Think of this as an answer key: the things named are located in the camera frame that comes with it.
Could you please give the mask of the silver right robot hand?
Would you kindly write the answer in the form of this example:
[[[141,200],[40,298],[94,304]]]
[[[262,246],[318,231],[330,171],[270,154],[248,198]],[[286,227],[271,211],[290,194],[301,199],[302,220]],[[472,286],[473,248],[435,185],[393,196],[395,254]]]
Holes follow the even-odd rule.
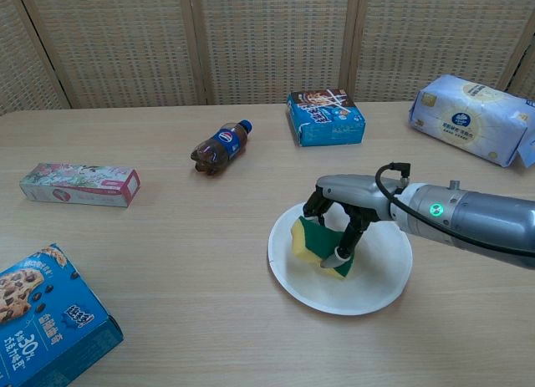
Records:
[[[406,178],[388,178],[382,182],[384,189],[380,189],[373,176],[332,175],[318,178],[315,191],[303,206],[303,215],[315,217],[323,225],[324,214],[337,203],[349,216],[339,245],[322,260],[320,267],[336,268],[348,262],[370,223],[392,219],[390,201],[385,193],[400,194],[408,183]]]

